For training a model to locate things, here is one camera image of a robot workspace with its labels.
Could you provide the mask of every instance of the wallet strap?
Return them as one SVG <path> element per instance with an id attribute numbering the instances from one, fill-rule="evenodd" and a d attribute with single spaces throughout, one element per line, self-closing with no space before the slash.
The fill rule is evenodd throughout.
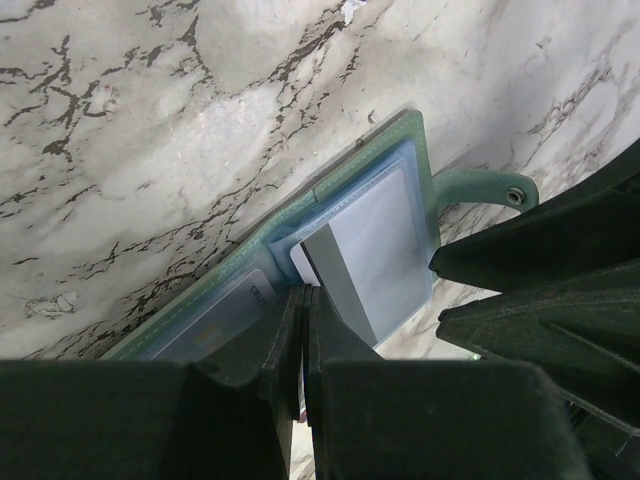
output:
<path id="1" fill-rule="evenodd" d="M 438 210 L 454 203 L 492 203 L 520 213 L 538 205 L 536 184 L 518 173 L 480 169 L 449 170 L 433 177 Z"/>

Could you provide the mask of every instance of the card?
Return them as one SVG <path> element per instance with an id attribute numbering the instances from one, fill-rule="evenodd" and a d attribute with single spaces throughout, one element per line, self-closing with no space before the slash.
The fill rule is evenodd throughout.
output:
<path id="1" fill-rule="evenodd" d="M 291 250 L 303 281 L 326 287 L 345 323 L 370 345 L 430 297 L 414 217 L 405 173 L 398 169 Z"/>
<path id="2" fill-rule="evenodd" d="M 201 360 L 259 320 L 275 298 L 265 274 L 253 270 L 150 358 Z"/>

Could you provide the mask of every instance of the black plastic object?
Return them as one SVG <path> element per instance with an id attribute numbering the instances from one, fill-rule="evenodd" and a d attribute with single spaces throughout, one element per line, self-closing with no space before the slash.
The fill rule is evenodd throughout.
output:
<path id="1" fill-rule="evenodd" d="M 575 404 L 568 407 L 575 435 L 597 480 L 640 480 L 640 453 L 632 437 Z"/>
<path id="2" fill-rule="evenodd" d="M 321 478 L 590 478 L 531 365 L 331 361 L 322 376 Z"/>
<path id="3" fill-rule="evenodd" d="M 542 366 L 564 395 L 640 434 L 640 260 L 440 316 L 438 338 Z"/>
<path id="4" fill-rule="evenodd" d="M 198 365 L 0 363 L 0 477 L 288 478 L 302 293 Z"/>
<path id="5" fill-rule="evenodd" d="M 440 248 L 442 278 L 498 292 L 640 257 L 640 140 L 591 177 L 516 218 Z"/>
<path id="6" fill-rule="evenodd" d="M 329 295 L 323 288 L 307 287 L 305 310 L 308 322 L 304 333 L 304 384 L 307 419 L 312 427 L 316 478 L 332 478 L 326 458 L 328 438 L 324 435 L 322 403 L 323 370 L 336 360 L 382 361 L 367 343 L 340 318 Z"/>

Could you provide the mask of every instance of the white marble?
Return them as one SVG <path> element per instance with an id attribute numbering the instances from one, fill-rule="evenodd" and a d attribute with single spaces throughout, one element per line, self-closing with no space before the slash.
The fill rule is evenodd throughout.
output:
<path id="1" fill-rule="evenodd" d="M 0 3 L 0 357 L 100 356 L 403 106 L 434 172 L 556 195 L 638 136 L 639 18 L 637 0 Z M 508 215 L 452 208 L 443 238 Z M 380 352 L 466 357 L 437 313 L 488 294 L 438 282 Z"/>

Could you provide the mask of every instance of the black plastic fin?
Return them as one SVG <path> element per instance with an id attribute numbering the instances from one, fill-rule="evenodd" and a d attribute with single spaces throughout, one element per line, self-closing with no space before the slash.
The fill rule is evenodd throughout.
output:
<path id="1" fill-rule="evenodd" d="M 430 268 L 509 292 L 640 257 L 640 140 L 580 184 L 438 249 Z"/>
<path id="2" fill-rule="evenodd" d="M 542 366 L 565 396 L 640 434 L 640 260 L 445 310 L 438 338 Z"/>
<path id="3" fill-rule="evenodd" d="M 324 288 L 308 286 L 307 289 L 305 309 L 308 322 L 305 325 L 304 339 L 305 400 L 307 419 L 313 429 L 316 478 L 322 480 L 328 468 L 322 405 L 324 368 L 337 360 L 383 360 L 342 321 Z"/>
<path id="4" fill-rule="evenodd" d="M 304 291 L 282 293 L 265 318 L 198 363 L 229 402 L 219 412 L 229 440 L 219 455 L 235 459 L 228 478 L 288 478 L 293 420 L 300 415 Z"/>

